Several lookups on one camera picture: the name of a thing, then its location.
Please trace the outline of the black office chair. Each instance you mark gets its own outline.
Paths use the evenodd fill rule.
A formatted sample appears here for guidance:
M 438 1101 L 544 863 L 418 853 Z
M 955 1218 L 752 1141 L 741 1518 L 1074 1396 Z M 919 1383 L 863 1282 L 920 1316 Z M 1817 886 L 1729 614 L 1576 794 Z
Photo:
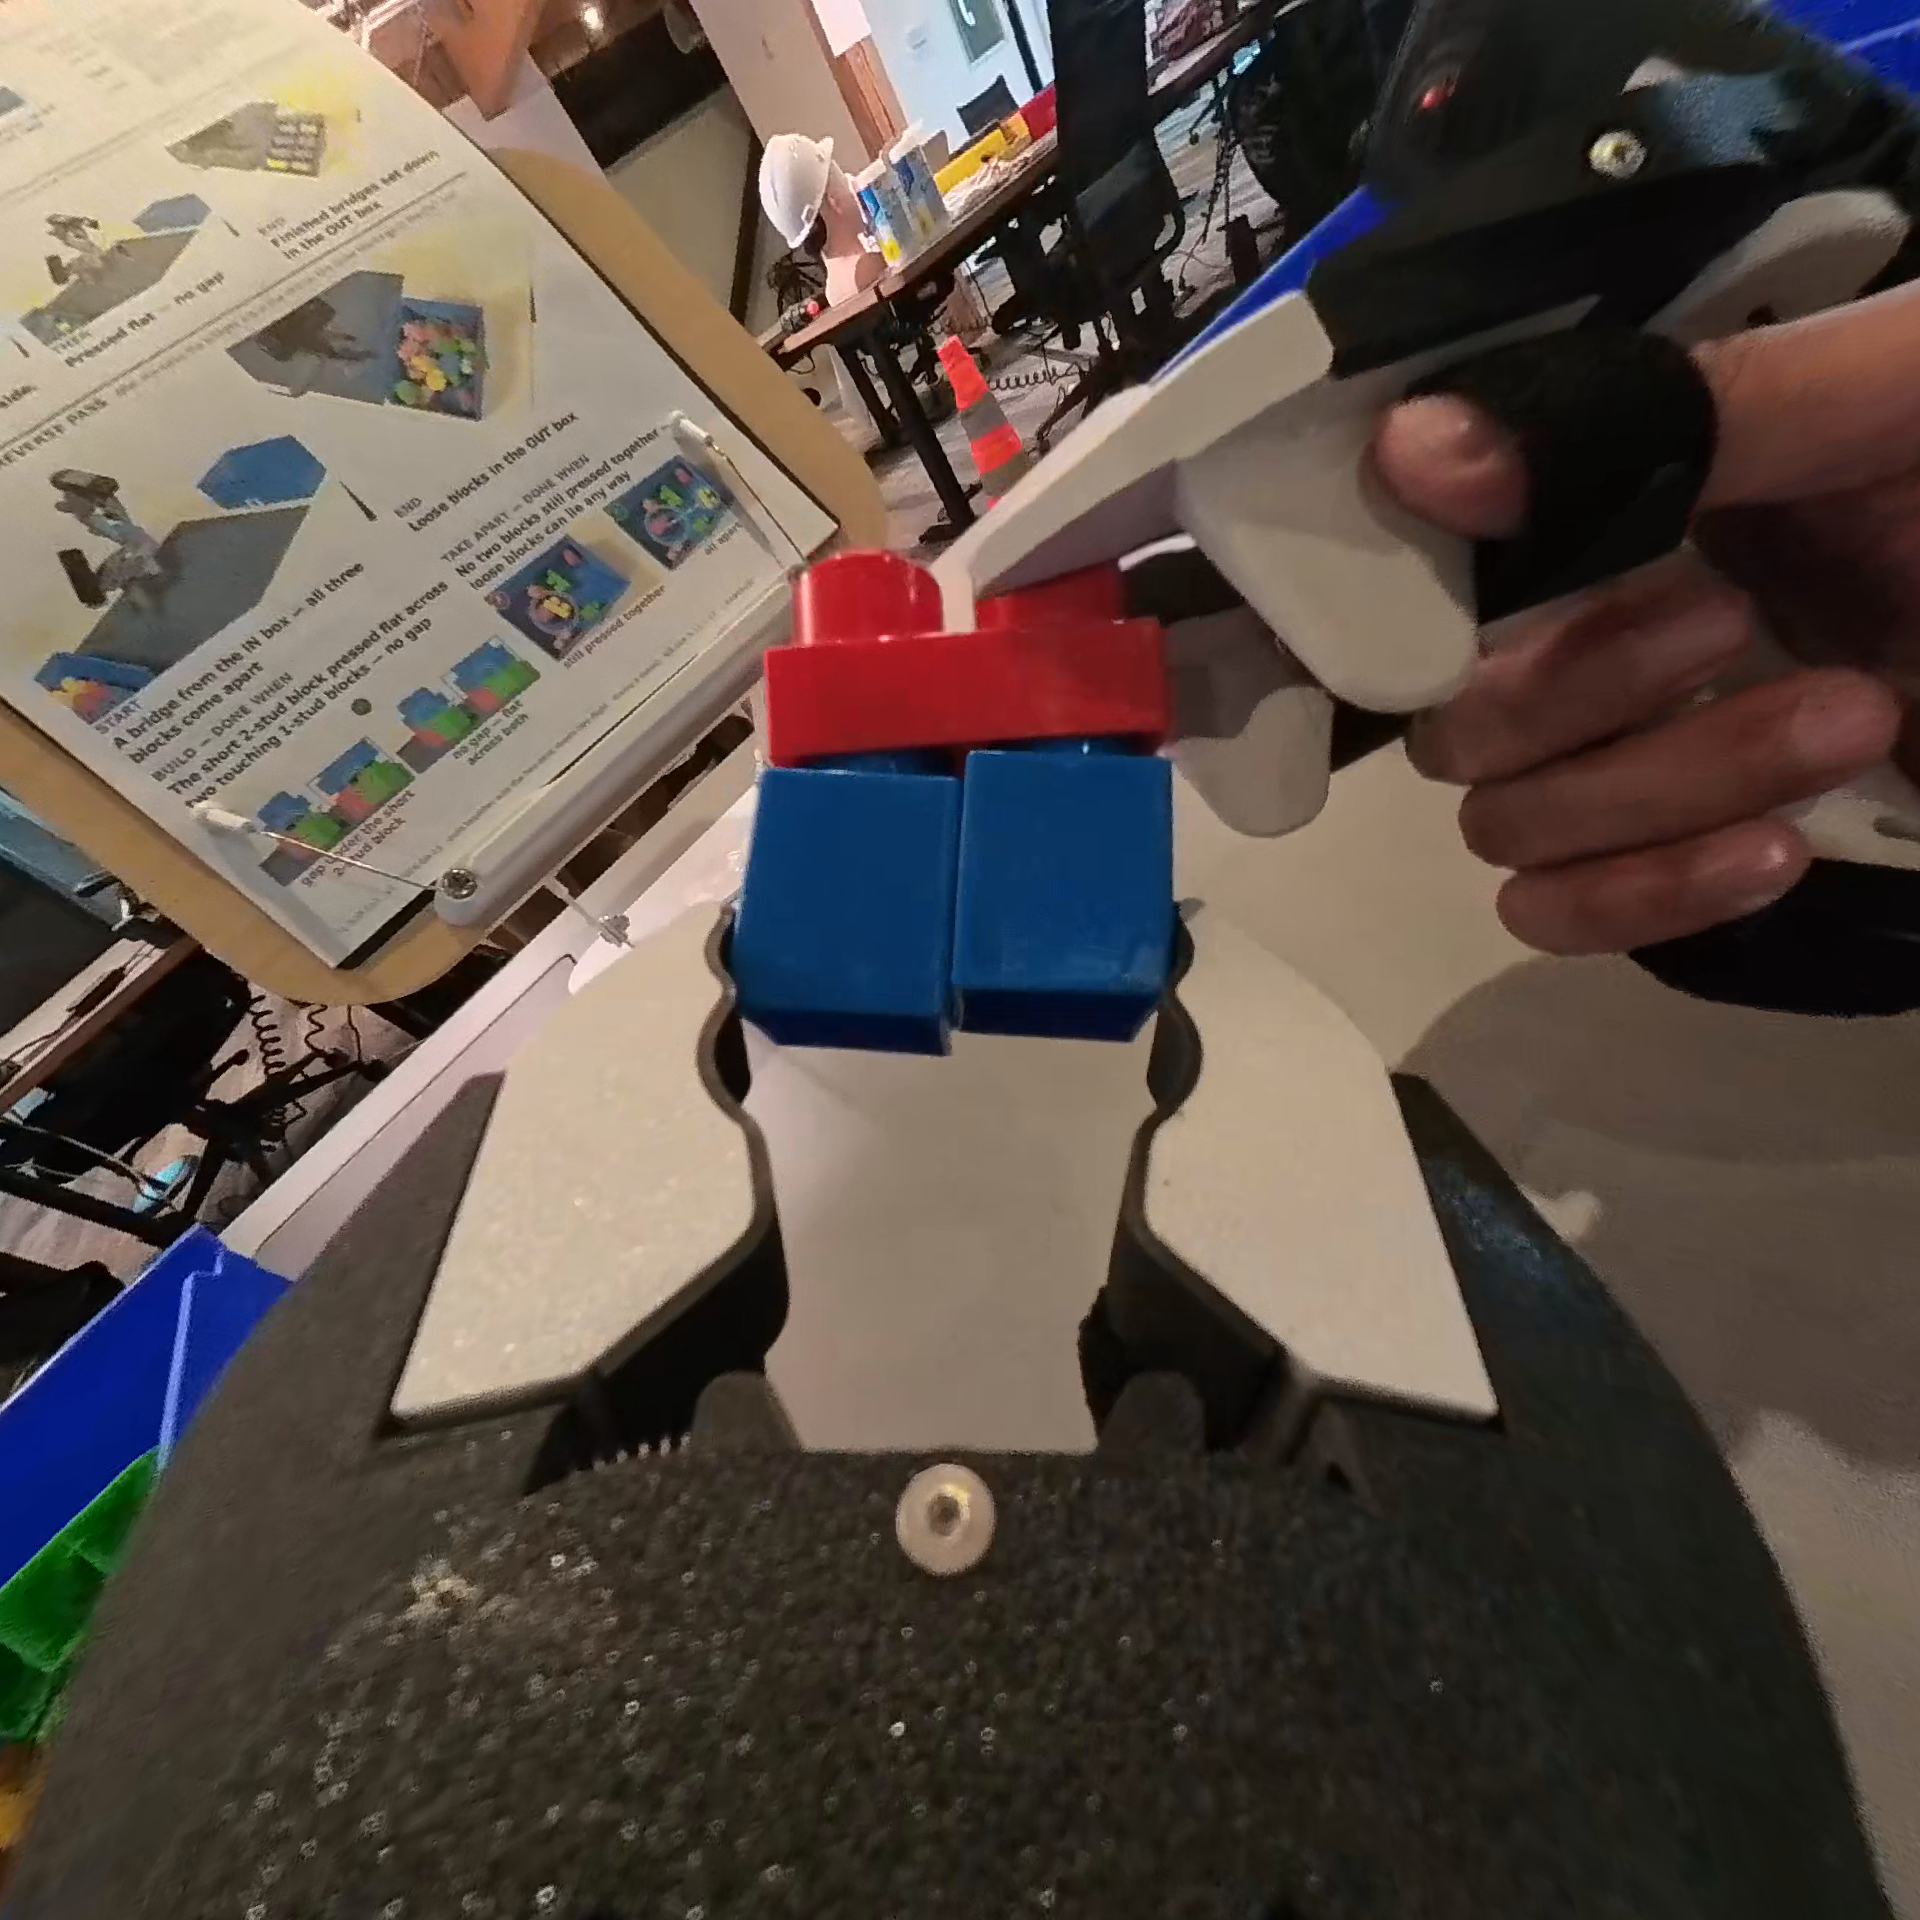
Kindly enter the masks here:
M 1186 210 L 1159 140 L 1143 3 L 1050 3 L 1069 269 L 1120 339 L 1175 324 Z

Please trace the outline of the white hard hat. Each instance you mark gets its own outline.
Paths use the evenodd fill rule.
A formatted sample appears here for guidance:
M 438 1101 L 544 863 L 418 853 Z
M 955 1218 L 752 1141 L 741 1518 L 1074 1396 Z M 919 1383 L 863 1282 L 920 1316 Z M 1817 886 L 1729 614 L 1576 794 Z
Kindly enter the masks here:
M 778 132 L 758 159 L 763 214 L 786 252 L 839 249 L 865 229 L 852 182 L 831 137 Z

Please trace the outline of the white wipes canisters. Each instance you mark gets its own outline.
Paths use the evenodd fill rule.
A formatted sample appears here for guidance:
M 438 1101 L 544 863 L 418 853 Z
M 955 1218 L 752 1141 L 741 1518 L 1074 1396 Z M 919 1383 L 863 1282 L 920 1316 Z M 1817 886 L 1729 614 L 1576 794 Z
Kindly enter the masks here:
M 877 252 L 899 271 L 948 232 L 947 203 L 925 165 L 925 151 L 895 143 L 855 176 L 855 196 Z

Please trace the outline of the orange traffic cone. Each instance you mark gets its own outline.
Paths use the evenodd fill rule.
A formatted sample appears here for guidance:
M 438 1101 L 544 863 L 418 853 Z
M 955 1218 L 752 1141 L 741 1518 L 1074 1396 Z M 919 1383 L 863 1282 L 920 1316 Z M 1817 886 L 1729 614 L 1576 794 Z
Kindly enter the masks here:
M 1008 420 L 992 382 L 958 337 L 938 343 L 958 420 L 970 444 L 980 493 L 998 502 L 1030 470 L 1030 455 Z

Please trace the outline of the blue single-stud toy block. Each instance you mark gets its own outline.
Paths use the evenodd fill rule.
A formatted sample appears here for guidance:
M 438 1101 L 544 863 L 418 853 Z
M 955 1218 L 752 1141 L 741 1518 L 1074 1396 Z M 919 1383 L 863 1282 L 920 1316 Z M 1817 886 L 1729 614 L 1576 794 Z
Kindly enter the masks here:
M 947 1055 L 960 828 L 948 770 L 766 768 L 733 917 L 741 1018 L 786 1049 Z
M 975 1036 L 1128 1044 L 1176 942 L 1173 767 L 1111 740 L 976 751 L 950 985 Z

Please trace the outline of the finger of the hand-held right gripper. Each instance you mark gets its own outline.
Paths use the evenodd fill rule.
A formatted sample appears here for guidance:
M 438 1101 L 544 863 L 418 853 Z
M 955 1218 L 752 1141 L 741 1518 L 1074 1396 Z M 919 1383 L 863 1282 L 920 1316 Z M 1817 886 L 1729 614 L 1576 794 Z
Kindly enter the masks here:
M 1225 324 L 1151 382 L 1101 403 L 960 537 L 933 568 L 943 599 L 1040 589 L 1189 535 L 1184 488 L 1203 465 L 1295 428 L 1324 397 L 1332 361 L 1332 335 L 1305 292 Z
M 1284 839 L 1320 816 L 1332 783 L 1332 696 L 1257 612 L 1164 632 L 1164 757 L 1244 839 Z

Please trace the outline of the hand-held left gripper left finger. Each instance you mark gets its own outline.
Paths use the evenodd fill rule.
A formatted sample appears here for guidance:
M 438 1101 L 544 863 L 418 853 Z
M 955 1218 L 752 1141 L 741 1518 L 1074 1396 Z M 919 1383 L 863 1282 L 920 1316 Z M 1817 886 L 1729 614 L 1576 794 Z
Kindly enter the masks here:
M 709 1302 L 748 1365 L 766 1357 L 786 1262 L 731 931 L 724 907 L 684 910 L 509 1058 L 396 1377 L 400 1425 L 606 1380 Z

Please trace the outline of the wooden background table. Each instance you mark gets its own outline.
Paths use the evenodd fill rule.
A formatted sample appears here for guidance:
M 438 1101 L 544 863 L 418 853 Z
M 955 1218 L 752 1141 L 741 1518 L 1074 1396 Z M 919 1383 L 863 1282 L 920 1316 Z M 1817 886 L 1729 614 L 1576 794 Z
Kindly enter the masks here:
M 923 541 L 934 546 L 953 542 L 975 524 L 970 501 L 980 493 L 980 484 L 965 484 L 956 477 L 938 428 L 901 361 L 901 343 L 934 322 L 955 291 L 960 266 L 1047 191 L 1057 175 L 1058 144 L 1058 130 L 1032 143 L 1001 185 L 984 191 L 944 235 L 890 269 L 871 289 L 825 309 L 790 335 L 766 333 L 761 339 L 784 372 L 792 372 L 817 352 L 836 355 L 860 406 L 877 427 L 878 444 L 889 451 L 906 449 L 925 469 L 941 516 L 928 524 Z

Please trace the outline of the wooden instruction board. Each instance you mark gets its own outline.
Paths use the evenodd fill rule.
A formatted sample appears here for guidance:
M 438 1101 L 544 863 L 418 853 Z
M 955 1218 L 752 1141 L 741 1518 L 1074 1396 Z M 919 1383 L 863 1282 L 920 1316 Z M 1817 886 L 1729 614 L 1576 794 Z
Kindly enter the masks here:
M 4 789 L 279 995 L 440 980 L 887 541 L 606 181 L 305 4 L 4 4 L 3 217 Z

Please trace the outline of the person's right hand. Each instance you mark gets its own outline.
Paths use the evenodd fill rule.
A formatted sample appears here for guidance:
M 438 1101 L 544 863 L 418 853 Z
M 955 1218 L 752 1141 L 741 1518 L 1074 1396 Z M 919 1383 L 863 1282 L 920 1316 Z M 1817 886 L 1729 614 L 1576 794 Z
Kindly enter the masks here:
M 1783 900 L 1790 810 L 1917 781 L 1918 289 L 1693 350 L 1715 462 L 1690 550 L 1525 617 L 1420 715 L 1500 925 L 1551 957 L 1693 939 Z

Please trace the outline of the red two-stud toy block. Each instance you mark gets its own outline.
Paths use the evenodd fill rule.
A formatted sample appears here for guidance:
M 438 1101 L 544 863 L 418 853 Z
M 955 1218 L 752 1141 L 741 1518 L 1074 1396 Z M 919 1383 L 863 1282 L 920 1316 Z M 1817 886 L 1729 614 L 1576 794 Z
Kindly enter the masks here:
M 790 612 L 763 674 L 783 768 L 1077 739 L 1155 753 L 1173 732 L 1167 632 L 1128 614 L 1116 563 L 992 595 L 948 631 L 928 568 L 856 550 L 807 568 Z

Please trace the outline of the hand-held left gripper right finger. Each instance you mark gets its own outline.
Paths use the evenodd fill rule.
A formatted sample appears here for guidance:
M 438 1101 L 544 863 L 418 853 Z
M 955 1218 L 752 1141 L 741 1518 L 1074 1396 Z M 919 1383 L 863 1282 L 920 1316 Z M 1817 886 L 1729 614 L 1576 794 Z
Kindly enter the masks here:
M 1127 1163 L 1109 1333 L 1205 1425 L 1378 1405 L 1492 1425 L 1497 1388 L 1381 1050 L 1208 904 L 1179 909 Z

